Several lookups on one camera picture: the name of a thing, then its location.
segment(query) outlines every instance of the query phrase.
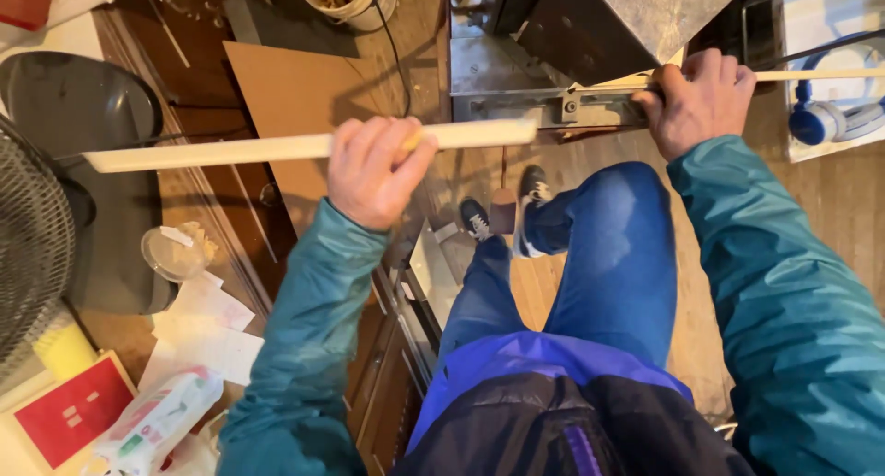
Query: fan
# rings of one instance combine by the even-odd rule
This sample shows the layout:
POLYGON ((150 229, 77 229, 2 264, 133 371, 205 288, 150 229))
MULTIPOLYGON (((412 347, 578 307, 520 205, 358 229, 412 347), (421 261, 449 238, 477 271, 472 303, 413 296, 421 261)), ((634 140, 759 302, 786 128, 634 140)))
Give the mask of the fan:
POLYGON ((71 206, 40 152, 0 115, 0 382, 64 308, 74 255, 71 206))

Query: leg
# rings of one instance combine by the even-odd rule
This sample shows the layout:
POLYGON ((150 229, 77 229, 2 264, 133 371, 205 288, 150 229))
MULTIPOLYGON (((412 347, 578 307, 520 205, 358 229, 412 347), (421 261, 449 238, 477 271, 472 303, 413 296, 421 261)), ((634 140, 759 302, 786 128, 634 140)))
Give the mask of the leg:
POLYGON ((501 236, 492 236, 476 245, 464 287, 452 304, 442 331, 437 370, 445 367, 445 356, 461 345, 484 336, 527 330, 510 292, 510 257, 510 248, 501 236))
POLYGON ((525 212, 527 240, 544 253, 568 249, 544 331, 621 348, 665 367, 676 259, 670 196, 654 169, 614 165, 532 207, 525 212))

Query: black sneaker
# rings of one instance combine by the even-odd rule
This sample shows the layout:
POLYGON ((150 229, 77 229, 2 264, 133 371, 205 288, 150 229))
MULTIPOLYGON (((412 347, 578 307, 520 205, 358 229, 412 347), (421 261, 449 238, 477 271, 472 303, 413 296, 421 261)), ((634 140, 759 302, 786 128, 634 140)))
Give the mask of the black sneaker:
POLYGON ((461 222, 464 228, 476 242, 483 242, 492 237, 493 234, 489 230, 489 214, 479 201, 468 196, 461 200, 458 208, 461 210, 461 222))
POLYGON ((518 258, 537 258, 545 255, 535 249, 525 238, 525 209, 529 205, 538 208, 552 199, 547 186, 547 174, 537 165, 528 165, 519 181, 519 216, 513 232, 513 255, 518 258))

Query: headphones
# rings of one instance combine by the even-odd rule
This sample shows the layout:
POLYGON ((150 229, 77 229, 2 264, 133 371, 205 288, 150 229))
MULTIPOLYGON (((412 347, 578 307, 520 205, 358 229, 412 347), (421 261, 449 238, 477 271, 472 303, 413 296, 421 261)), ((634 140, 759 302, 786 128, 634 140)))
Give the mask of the headphones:
MULTIPOLYGON (((866 32, 842 37, 844 41, 866 32)), ((814 53, 805 61, 802 70, 814 70, 829 51, 814 53)), ((790 132, 805 144, 814 146, 823 142, 851 141, 879 130, 885 125, 885 97, 878 103, 869 103, 843 111, 831 101, 812 101, 812 82, 800 80, 796 86, 796 107, 790 115, 790 132)))

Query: jacket sleeve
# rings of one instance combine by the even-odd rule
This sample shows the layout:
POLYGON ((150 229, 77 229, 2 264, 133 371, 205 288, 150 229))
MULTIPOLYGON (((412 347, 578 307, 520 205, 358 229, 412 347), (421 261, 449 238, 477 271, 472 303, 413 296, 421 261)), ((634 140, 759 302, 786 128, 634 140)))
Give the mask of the jacket sleeve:
POLYGON ((370 274, 387 241, 320 202, 289 255, 250 384, 219 435, 218 475, 365 474, 342 395, 370 274))
POLYGON ((759 472, 885 469, 885 328, 869 291, 739 137, 667 171, 736 382, 736 447, 759 472))

